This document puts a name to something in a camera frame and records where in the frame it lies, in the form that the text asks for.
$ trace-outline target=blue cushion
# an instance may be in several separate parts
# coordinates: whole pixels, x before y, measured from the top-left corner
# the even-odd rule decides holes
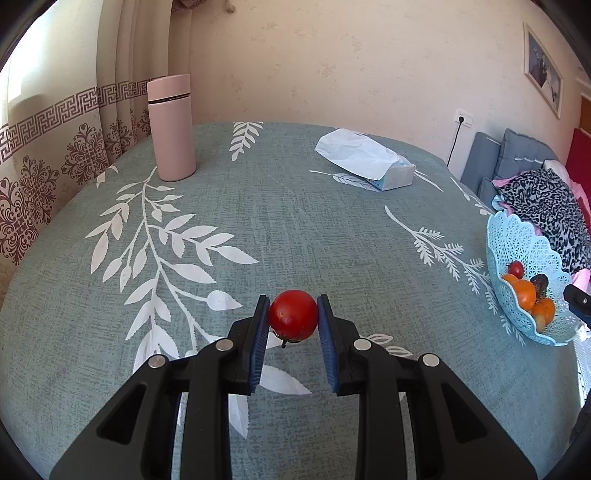
[[[538,170],[545,160],[558,160],[558,157],[545,143],[508,128],[501,144],[494,178],[508,179],[523,171]]]
[[[478,192],[482,179],[491,179],[499,158],[501,144],[492,137],[478,132],[462,173],[462,183],[473,192]]]
[[[480,186],[478,187],[478,198],[487,207],[492,208],[492,199],[497,195],[495,186],[492,184],[490,179],[482,179]]]

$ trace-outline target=metal screw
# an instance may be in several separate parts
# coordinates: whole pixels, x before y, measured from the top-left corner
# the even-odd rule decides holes
[[[428,353],[423,356],[423,363],[428,367],[436,367],[439,365],[439,357],[433,353]]]
[[[148,365],[152,368],[160,368],[166,364],[166,357],[164,355],[154,355],[148,360]]]
[[[229,338],[222,338],[221,340],[218,340],[216,343],[216,348],[221,352],[226,352],[227,350],[230,350],[230,348],[232,348],[233,346],[234,342],[232,342]]]
[[[358,338],[353,342],[353,346],[357,350],[365,351],[371,348],[371,342],[365,338]]]

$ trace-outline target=power outlet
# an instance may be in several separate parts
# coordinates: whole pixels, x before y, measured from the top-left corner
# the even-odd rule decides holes
[[[464,121],[462,122],[462,125],[465,125],[468,128],[472,128],[472,125],[474,124],[474,115],[472,115],[471,113],[468,113],[464,110],[457,109],[456,116],[454,116],[453,121],[455,123],[460,123],[461,116],[464,117]]]

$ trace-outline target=red tomato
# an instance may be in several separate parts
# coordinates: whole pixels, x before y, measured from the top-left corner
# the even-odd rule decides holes
[[[514,275],[517,277],[518,280],[521,280],[523,278],[523,263],[521,263],[519,260],[515,260],[514,262],[511,262],[509,264],[509,269],[507,270],[507,273],[510,273],[511,275]]]
[[[269,309],[269,324],[275,335],[287,342],[307,339],[318,325],[314,298],[301,290],[280,293]]]

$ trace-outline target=leopard print blanket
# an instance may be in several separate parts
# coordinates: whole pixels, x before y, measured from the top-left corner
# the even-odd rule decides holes
[[[571,275],[591,265],[591,239],[573,192],[553,170],[529,170],[498,189],[523,221],[540,227]]]

